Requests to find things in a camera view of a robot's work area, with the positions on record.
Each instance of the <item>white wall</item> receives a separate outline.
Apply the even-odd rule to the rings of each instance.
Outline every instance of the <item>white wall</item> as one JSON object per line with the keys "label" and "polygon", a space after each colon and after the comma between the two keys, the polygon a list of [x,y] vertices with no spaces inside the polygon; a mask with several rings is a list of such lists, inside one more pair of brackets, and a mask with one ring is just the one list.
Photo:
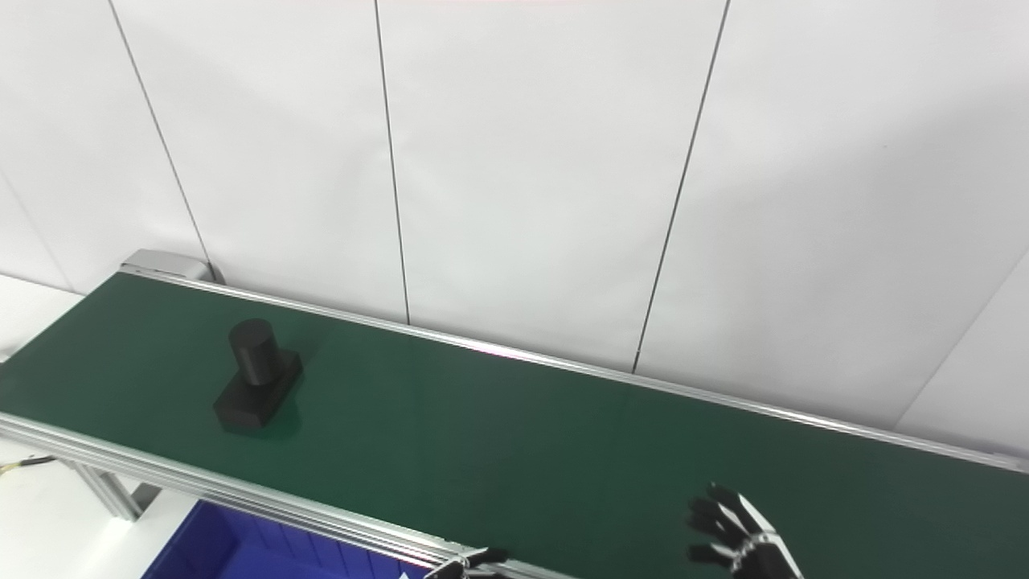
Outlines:
{"label": "white wall", "polygon": [[204,256],[106,2],[0,3],[0,55],[3,184],[67,282],[33,280],[84,293],[139,247]]}
{"label": "white wall", "polygon": [[1027,24],[733,2],[638,371],[892,428],[1029,245]]}
{"label": "white wall", "polygon": [[206,250],[234,285],[1029,455],[1024,276],[980,317],[1029,246],[1021,2],[734,0],[696,139],[719,0],[113,6],[0,7],[2,273],[85,292]]}
{"label": "white wall", "polygon": [[227,283],[405,321],[371,1],[117,1]]}
{"label": "white wall", "polygon": [[631,369],[722,2],[381,9],[412,323]]}

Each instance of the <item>cable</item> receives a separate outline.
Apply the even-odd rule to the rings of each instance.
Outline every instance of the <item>cable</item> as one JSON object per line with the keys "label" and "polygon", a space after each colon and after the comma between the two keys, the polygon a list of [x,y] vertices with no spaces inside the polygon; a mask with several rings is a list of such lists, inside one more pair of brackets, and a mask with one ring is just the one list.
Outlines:
{"label": "cable", "polygon": [[54,457],[37,457],[35,459],[29,458],[16,463],[9,463],[7,465],[0,465],[0,475],[12,471],[21,467],[33,467],[35,465],[45,465],[46,463],[52,463],[57,461]]}

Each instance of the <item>black cylinder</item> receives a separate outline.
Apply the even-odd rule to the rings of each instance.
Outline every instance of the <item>black cylinder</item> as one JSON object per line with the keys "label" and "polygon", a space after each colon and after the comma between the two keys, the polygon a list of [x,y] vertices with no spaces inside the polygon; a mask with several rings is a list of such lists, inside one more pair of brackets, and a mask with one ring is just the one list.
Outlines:
{"label": "black cylinder", "polygon": [[282,357],[272,325],[264,320],[241,322],[228,333],[240,377],[252,387],[263,387],[282,375]]}

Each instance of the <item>blue plastic crate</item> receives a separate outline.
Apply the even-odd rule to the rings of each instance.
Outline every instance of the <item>blue plastic crate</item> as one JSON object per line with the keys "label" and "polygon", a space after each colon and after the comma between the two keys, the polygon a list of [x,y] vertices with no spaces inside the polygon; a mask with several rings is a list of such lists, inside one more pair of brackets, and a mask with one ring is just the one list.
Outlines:
{"label": "blue plastic crate", "polygon": [[428,570],[199,502],[143,579],[424,579]]}

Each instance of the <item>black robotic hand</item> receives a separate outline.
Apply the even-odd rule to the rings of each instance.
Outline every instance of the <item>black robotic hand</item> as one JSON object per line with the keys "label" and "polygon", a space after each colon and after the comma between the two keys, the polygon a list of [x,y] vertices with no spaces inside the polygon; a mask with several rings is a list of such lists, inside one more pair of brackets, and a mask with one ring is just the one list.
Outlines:
{"label": "black robotic hand", "polygon": [[503,549],[494,547],[475,549],[451,557],[430,571],[425,579],[471,579],[473,577],[502,579],[502,575],[477,571],[475,568],[484,563],[504,563],[505,560],[507,560],[507,551]]}
{"label": "black robotic hand", "polygon": [[691,545],[689,560],[729,569],[734,579],[804,579],[782,537],[742,495],[715,483],[689,504],[689,527],[719,543]]}

